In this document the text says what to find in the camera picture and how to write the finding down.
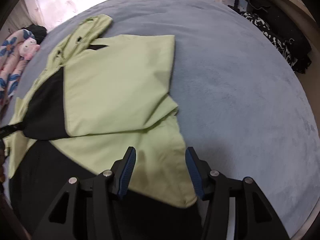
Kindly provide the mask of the green and black hoodie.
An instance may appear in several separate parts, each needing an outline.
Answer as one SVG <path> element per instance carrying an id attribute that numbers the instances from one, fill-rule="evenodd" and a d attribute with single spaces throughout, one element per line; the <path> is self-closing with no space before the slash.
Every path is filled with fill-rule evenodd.
<path id="1" fill-rule="evenodd" d="M 9 177 L 27 151 L 48 141 L 86 170 L 99 174 L 136 150 L 129 189 L 186 208 L 196 195 L 185 164 L 178 105 L 169 94 L 174 35 L 103 37 L 112 18 L 85 19 L 49 54 L 47 65 L 16 100 Z"/>

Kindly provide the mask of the black clothes by headboard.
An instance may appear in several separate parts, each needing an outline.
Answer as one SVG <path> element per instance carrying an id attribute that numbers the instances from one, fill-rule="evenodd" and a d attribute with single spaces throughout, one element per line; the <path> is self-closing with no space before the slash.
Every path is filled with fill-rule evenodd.
<path id="1" fill-rule="evenodd" d="M 25 27 L 25 29 L 33 33 L 37 44 L 41 44 L 48 34 L 47 29 L 40 25 L 31 24 Z"/>

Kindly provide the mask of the black white patterned clothes pile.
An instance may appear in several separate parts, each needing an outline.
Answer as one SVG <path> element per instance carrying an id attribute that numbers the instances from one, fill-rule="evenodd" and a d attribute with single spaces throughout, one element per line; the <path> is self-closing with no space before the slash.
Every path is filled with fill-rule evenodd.
<path id="1" fill-rule="evenodd" d="M 305 74 L 312 61 L 307 54 L 298 53 L 295 48 L 294 39 L 285 39 L 280 37 L 270 28 L 265 20 L 260 18 L 255 13 L 241 11 L 240 15 L 255 25 L 267 37 L 267 39 L 277 48 L 295 73 Z"/>

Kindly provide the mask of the floral pink quilt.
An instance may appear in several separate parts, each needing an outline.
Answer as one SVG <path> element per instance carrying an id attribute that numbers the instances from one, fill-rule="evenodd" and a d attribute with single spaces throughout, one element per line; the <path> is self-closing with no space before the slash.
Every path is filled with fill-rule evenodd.
<path id="1" fill-rule="evenodd" d="M 19 47 L 30 37 L 34 38 L 31 31 L 20 29 L 7 37 L 1 44 L 1 108 L 4 107 L 6 102 L 9 76 L 13 73 L 21 58 Z"/>

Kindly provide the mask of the grey-blue bed blanket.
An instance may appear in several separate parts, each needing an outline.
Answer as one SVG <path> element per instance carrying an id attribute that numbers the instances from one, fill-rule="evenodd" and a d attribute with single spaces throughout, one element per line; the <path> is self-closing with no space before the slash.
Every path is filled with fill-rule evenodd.
<path id="1" fill-rule="evenodd" d="M 107 15 L 103 37 L 174 35 L 169 94 L 180 133 L 210 167 L 252 177 L 293 237 L 319 200 L 319 135 L 300 81 L 251 22 L 215 0 L 109 0 L 52 30 L 28 63 L 5 118 L 47 65 L 51 51 L 85 19 Z M 10 178 L 11 204 L 33 233 L 71 177 L 96 176 L 48 141 L 27 151 Z M 119 209 L 127 239 L 196 239 L 206 205 L 175 207 L 128 190 Z"/>

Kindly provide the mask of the pink cat plush toy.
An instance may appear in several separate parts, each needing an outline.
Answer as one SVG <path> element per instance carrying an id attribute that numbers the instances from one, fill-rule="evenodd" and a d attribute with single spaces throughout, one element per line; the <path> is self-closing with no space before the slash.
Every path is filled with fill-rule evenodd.
<path id="1" fill-rule="evenodd" d="M 37 44 L 36 40 L 30 37 L 21 44 L 19 54 L 24 60 L 30 61 L 40 48 L 41 46 Z"/>

